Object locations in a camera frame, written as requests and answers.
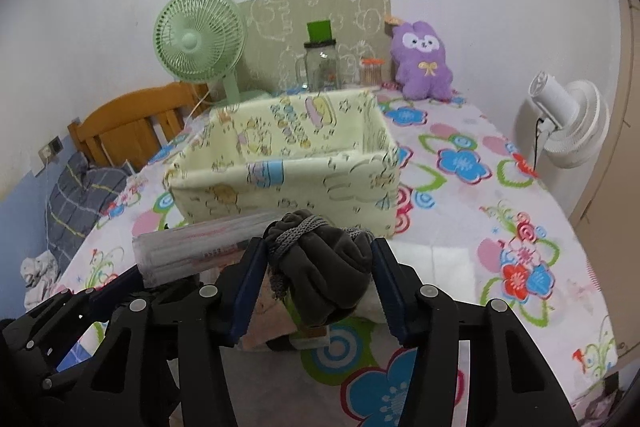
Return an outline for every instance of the screw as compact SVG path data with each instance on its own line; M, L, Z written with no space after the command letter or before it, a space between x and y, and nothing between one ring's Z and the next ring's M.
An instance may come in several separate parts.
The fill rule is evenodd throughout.
M507 309L509 309L509 306L502 299L493 299L491 301L491 308L493 308L497 312L502 313L502 312L507 311Z
M425 284L420 288L420 293L425 297L434 298L438 296L438 289L431 284Z
M207 284L206 286L200 288L200 291L198 293L200 294L200 297L213 297L218 293L218 288L216 288L212 284Z
M129 309L132 312L141 312L145 308L146 308L145 299L136 299L134 301L131 301L131 304L129 305Z

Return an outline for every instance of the blue flower print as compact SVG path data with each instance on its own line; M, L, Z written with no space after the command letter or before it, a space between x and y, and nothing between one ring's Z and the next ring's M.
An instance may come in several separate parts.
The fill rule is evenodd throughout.
M556 284L556 278L548 270L545 263L541 263L533 269L527 279L527 290L529 293L539 296L541 299L548 299L551 296Z
M124 212L123 204L114 204L109 208L108 216L113 219L113 217L118 217L120 214Z
M172 142L162 147L162 149L159 150L156 155L149 160L149 165L153 165L154 163L158 163L166 159L171 154L171 151L175 149L175 145L176 144Z
M456 149L474 150L478 147L478 144L474 140L471 140L468 136L463 134L452 134L448 139L456 146Z
M331 325L331 344L310 350L315 367L324 373L347 375L361 362L365 346L358 330L343 323Z
M518 148L512 143L512 142L507 142L506 144L504 144L505 149L507 149L507 152L509 154L518 154L520 153L520 151L518 151Z
M366 367L356 371L340 388L345 413L360 421L359 427L395 427L400 421L416 350L400 349L389 360L386 371Z
M172 206L174 206L174 197L171 192L165 192L156 200L156 204L154 204L154 211L158 214L162 214Z
M512 251L502 248L502 250L500 251L500 267L506 264L516 264L517 262L518 260L516 259L516 256Z
M463 182L476 185L491 177L489 167L480 163L480 156L475 151L461 149L441 149L438 151L438 169L447 174L455 174Z
M436 206L436 200L428 192L414 192L414 203L419 208L433 208Z
M408 125L424 125L427 123L427 112L413 107L399 107L385 113L396 125L406 127Z
M176 136L170 143L173 145L178 145L179 143L184 142L190 135L190 130L184 130L178 136Z
M409 147L405 147L401 145L398 148L398 163L400 168L406 167L407 163L409 163L409 159L414 155L414 151L412 151Z

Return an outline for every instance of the wooden chair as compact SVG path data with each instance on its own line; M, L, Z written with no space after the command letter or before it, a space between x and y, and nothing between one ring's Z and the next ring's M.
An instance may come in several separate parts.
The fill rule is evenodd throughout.
M83 123L72 122L69 134L89 160L101 167L121 166L128 160L136 170L160 150L150 118L155 117L167 141L184 128L181 107L191 112L207 86L174 82L123 94L92 112ZM201 114L201 104L193 113Z

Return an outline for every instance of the plaid blanket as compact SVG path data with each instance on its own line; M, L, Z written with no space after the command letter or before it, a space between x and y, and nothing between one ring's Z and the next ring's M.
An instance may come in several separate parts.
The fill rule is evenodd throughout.
M49 251L63 273L84 238L127 185L127 172L92 168L84 154L69 159L47 205Z

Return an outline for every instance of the jar handle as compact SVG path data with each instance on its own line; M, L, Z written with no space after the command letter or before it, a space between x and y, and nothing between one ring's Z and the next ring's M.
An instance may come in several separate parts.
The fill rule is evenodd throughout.
M308 78L306 77L305 57L300 57L296 60L296 81L298 83L298 89L306 90Z

